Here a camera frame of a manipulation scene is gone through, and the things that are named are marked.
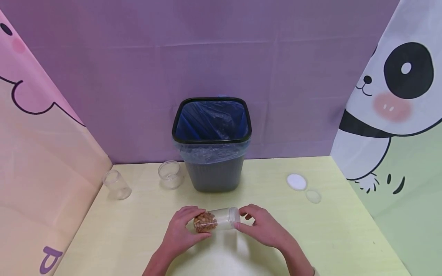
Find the wooden table surface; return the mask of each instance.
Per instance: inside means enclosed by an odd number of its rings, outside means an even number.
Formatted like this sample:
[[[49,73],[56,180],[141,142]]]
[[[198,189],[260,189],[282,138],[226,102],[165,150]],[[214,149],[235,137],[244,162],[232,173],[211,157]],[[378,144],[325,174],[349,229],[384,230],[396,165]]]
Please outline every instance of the wooden table surface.
[[[159,186],[160,164],[115,165],[133,189],[112,201],[102,187],[56,276],[140,276],[174,212],[266,208],[300,243],[321,276],[409,276],[331,157],[246,160],[239,187],[204,194],[186,176],[176,190]],[[286,183],[299,173],[322,195],[319,204]],[[288,275],[281,254],[236,230],[221,231],[178,257],[168,275]]]

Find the panda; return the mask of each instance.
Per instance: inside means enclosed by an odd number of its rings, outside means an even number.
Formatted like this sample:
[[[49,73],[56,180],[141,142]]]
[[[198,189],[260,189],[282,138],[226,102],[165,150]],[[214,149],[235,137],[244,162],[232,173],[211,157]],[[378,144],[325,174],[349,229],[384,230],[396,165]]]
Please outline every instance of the panda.
[[[418,135],[442,121],[442,79],[434,77],[428,47],[419,41],[395,45],[394,39],[382,46],[350,95],[331,152],[347,180],[366,193],[380,184],[373,172],[392,137]],[[405,177],[393,194],[404,185]]]

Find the blue plastic bag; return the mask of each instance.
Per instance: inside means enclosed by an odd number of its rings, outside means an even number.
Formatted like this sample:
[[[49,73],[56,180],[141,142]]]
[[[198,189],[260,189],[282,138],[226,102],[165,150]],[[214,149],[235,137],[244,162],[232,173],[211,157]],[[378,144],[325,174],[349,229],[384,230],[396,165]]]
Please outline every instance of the blue plastic bag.
[[[238,158],[250,144],[247,105],[237,98],[192,98],[182,102],[172,136],[185,162],[211,164]]]

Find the trash can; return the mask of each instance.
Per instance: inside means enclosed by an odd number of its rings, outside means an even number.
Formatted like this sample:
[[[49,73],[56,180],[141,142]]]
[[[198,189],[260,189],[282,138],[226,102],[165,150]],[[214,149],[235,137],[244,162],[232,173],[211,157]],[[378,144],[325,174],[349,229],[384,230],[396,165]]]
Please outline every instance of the trash can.
[[[172,129],[175,146],[200,192],[238,187],[250,136],[245,101],[229,97],[184,100]]]

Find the trash can rim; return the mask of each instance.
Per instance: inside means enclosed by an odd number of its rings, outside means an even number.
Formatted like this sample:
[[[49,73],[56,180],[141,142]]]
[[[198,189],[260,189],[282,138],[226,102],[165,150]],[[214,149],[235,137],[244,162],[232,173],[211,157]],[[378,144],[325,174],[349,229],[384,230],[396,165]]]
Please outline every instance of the trash can rim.
[[[241,139],[228,139],[228,140],[181,140],[178,139],[175,136],[176,128],[178,127],[178,121],[179,116],[181,114],[181,111],[183,110],[183,107],[190,103],[190,102],[238,102],[244,107],[244,111],[246,113],[246,120],[248,125],[248,132],[247,134],[241,138]],[[178,107],[178,110],[175,115],[175,120],[173,122],[172,127],[172,137],[175,142],[180,144],[235,144],[235,143],[242,143],[246,142],[250,139],[251,136],[251,120],[250,120],[250,114],[247,108],[247,104],[244,100],[240,98],[234,98],[234,97],[202,97],[202,98],[188,98],[181,102],[181,104]]]

